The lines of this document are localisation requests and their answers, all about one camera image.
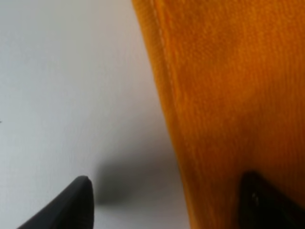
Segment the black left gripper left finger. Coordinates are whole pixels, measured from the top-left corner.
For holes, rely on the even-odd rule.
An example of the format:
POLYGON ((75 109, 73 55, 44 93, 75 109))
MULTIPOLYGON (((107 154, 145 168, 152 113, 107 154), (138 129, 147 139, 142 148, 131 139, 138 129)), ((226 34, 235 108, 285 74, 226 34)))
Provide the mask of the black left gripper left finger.
POLYGON ((92 229, 94 196, 87 176, 74 179, 55 199, 20 229, 92 229))

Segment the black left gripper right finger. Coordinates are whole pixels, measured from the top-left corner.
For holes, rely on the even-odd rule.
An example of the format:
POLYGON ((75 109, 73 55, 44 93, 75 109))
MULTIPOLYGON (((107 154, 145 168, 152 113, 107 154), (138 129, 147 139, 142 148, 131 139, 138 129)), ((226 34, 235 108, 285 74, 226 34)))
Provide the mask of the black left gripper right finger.
POLYGON ((305 208, 259 173, 248 171, 239 186, 238 224, 241 229, 303 229, 305 208))

